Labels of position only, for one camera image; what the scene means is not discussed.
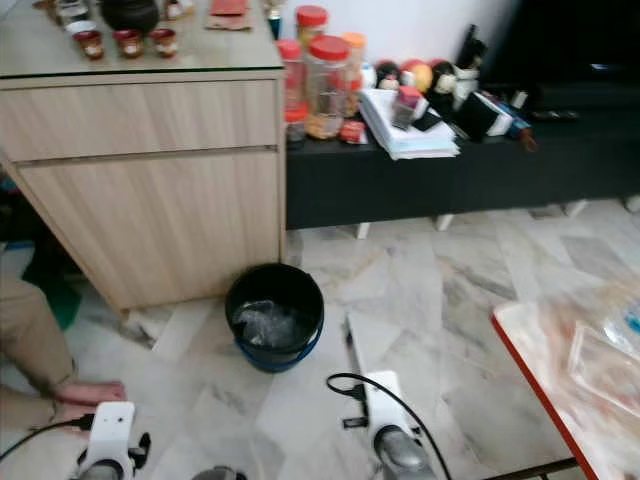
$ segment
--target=ceramic cup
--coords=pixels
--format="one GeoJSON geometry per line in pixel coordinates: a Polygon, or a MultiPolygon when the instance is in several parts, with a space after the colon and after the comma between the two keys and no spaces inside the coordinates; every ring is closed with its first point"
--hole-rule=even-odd
{"type": "Polygon", "coordinates": [[[158,55],[161,57],[173,57],[178,51],[176,32],[170,28],[158,28],[152,31],[149,36],[153,39],[156,52],[158,52],[158,55]]]}
{"type": "Polygon", "coordinates": [[[124,57],[136,58],[144,53],[142,33],[138,30],[116,30],[113,32],[113,38],[124,57]]]}
{"type": "Polygon", "coordinates": [[[78,42],[82,53],[91,60],[98,60],[104,55],[102,47],[102,34],[97,30],[85,30],[73,34],[73,39],[78,42]]]}

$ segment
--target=green object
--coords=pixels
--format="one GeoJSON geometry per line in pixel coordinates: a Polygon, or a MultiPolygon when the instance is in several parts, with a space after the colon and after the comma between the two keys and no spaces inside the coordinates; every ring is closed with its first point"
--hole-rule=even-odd
{"type": "Polygon", "coordinates": [[[60,328],[69,328],[78,313],[81,296],[61,273],[48,268],[47,262],[39,261],[37,249],[36,255],[22,274],[22,279],[44,292],[60,328]]]}

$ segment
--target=jar of snacks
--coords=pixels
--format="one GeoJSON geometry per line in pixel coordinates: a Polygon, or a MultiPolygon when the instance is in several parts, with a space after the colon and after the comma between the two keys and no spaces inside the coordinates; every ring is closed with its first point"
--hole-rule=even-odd
{"type": "Polygon", "coordinates": [[[362,78],[347,82],[347,98],[344,102],[344,116],[353,117],[360,110],[360,90],[362,89],[362,78]]]}
{"type": "Polygon", "coordinates": [[[361,33],[348,32],[342,35],[351,51],[349,52],[349,59],[347,60],[347,80],[357,80],[360,78],[360,68],[364,61],[364,47],[367,43],[367,37],[361,33]]]}
{"type": "Polygon", "coordinates": [[[276,42],[285,68],[285,109],[297,110],[303,102],[304,65],[302,64],[300,43],[297,40],[276,42]]]}
{"type": "Polygon", "coordinates": [[[301,148],[304,145],[305,139],[305,125],[304,122],[307,118],[309,110],[303,103],[296,110],[287,110],[284,114],[284,119],[287,122],[287,148],[295,150],[301,148]]]}
{"type": "Polygon", "coordinates": [[[340,37],[320,35],[307,54],[307,133],[333,138],[340,132],[346,98],[345,66],[349,44],[340,37]]]}
{"type": "Polygon", "coordinates": [[[322,7],[302,5],[296,9],[298,22],[298,41],[307,51],[309,43],[318,35],[324,35],[329,20],[329,13],[322,7]]]}

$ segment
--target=black pot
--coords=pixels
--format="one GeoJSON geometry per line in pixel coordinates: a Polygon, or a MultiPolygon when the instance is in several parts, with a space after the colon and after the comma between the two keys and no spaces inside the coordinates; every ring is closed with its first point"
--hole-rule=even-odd
{"type": "Polygon", "coordinates": [[[100,12],[114,30],[140,30],[144,35],[158,24],[155,0],[102,0],[100,12]]]}

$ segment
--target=black cable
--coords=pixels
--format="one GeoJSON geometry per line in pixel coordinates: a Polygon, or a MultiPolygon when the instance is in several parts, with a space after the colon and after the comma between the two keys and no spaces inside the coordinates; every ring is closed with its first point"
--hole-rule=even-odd
{"type": "Polygon", "coordinates": [[[62,428],[62,427],[78,427],[80,430],[83,430],[83,431],[91,430],[91,425],[93,425],[93,417],[94,417],[93,413],[88,413],[74,420],[68,420],[66,422],[59,422],[59,423],[52,423],[51,425],[47,425],[46,427],[36,430],[35,432],[27,435],[22,440],[19,440],[18,442],[10,446],[6,451],[4,451],[2,455],[0,455],[0,463],[9,455],[11,455],[18,447],[21,447],[22,445],[27,443],[29,440],[31,440],[33,437],[36,437],[41,433],[48,432],[49,430],[53,430],[55,428],[62,428]]]}
{"type": "Polygon", "coordinates": [[[393,393],[384,385],[381,385],[375,380],[371,380],[370,378],[367,378],[363,375],[358,375],[357,373],[334,373],[333,375],[329,375],[329,377],[327,377],[326,383],[327,383],[327,387],[329,387],[329,390],[331,390],[332,392],[338,393],[340,395],[356,398],[356,396],[359,396],[357,395],[359,392],[355,388],[349,389],[349,390],[347,389],[341,390],[331,385],[331,381],[337,378],[350,378],[352,380],[358,380],[360,382],[368,383],[369,385],[373,385],[378,390],[386,393],[388,396],[393,398],[402,408],[404,408],[404,410],[411,416],[411,418],[413,418],[413,420],[420,426],[420,429],[425,433],[425,435],[427,436],[427,439],[429,440],[429,443],[433,447],[433,451],[436,452],[436,456],[438,457],[438,462],[440,462],[440,466],[442,467],[444,476],[446,477],[447,480],[452,480],[451,474],[449,473],[449,468],[447,467],[447,463],[444,461],[444,458],[440,453],[440,449],[438,448],[435,440],[431,436],[431,432],[429,432],[429,429],[425,426],[422,420],[420,420],[420,417],[418,417],[418,415],[413,410],[411,410],[411,407],[409,407],[409,405],[407,405],[404,402],[404,400],[402,400],[400,397],[398,397],[395,393],[393,393]]]}

